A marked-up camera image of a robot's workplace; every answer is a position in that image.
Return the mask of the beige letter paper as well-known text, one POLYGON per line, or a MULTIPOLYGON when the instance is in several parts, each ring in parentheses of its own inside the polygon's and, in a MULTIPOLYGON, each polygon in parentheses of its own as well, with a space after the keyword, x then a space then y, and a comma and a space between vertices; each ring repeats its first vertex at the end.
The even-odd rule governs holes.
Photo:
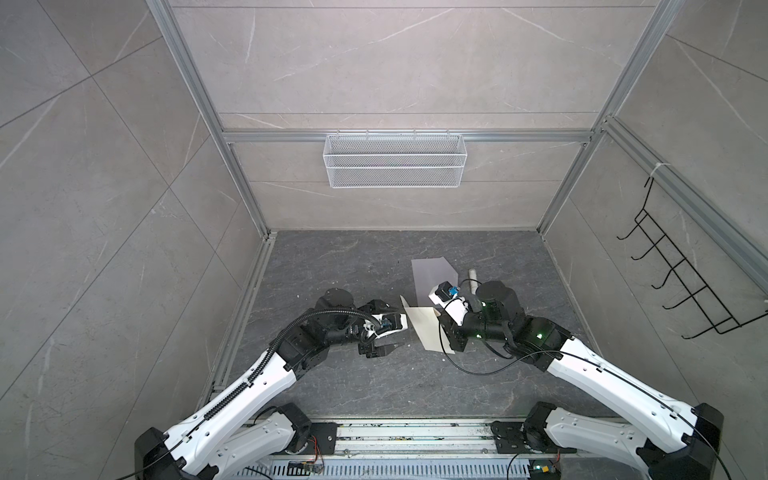
POLYGON ((426 351, 453 354, 445 333, 438 321, 437 311, 433 307, 410 306, 404 297, 400 297, 409 325, 412 326, 426 351))

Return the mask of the grey purple envelope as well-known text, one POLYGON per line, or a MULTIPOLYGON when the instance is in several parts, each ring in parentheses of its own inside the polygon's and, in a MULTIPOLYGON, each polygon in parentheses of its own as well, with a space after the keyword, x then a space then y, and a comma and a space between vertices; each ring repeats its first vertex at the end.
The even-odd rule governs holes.
POLYGON ((413 259, 411 266, 416 301, 420 307, 432 306, 429 294, 439 284, 449 282, 457 286, 459 283, 458 272, 445 257, 413 259))

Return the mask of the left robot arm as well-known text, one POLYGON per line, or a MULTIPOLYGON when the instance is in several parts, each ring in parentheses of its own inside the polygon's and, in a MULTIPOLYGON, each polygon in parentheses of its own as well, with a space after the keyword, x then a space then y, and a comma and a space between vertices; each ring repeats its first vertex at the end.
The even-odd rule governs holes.
POLYGON ((367 358, 394 345, 379 338, 408 328, 406 314, 382 300, 357 307, 330 289, 283 328, 237 380, 166 431, 150 428, 134 443, 133 479, 224 479, 274 453, 302 452, 311 422, 294 404, 268 403, 323 362, 334 345, 354 344, 367 358))

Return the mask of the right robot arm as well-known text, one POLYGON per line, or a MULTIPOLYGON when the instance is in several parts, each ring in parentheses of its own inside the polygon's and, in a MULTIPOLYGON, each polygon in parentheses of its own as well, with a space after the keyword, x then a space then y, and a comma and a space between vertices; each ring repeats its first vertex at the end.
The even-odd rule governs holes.
POLYGON ((520 427, 535 452, 583 450, 631 466, 649 479, 711 479, 721 464, 723 414, 676 400, 611 364, 554 321, 527 314, 501 281, 462 293, 449 282, 429 299, 440 347, 462 352, 470 339, 497 341, 510 365, 529 364, 589 394, 620 416, 608 421, 552 403, 534 405, 520 427))

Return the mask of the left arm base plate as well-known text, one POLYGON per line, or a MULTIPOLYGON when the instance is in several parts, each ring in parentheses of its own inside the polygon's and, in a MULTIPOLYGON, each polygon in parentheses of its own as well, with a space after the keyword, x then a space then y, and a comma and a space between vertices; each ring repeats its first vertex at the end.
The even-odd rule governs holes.
POLYGON ((315 455, 315 447, 318 447, 319 453, 323 456, 333 455, 335 453, 339 424, 335 422, 313 423, 309 430, 309 436, 306 440, 299 443, 302 455, 315 455))

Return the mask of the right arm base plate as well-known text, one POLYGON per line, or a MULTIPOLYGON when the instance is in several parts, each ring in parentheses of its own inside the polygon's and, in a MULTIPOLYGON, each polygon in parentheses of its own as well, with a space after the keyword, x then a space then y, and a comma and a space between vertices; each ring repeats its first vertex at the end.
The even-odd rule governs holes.
POLYGON ((493 421, 490 430, 498 454, 537 452, 529 442, 523 421, 493 421))

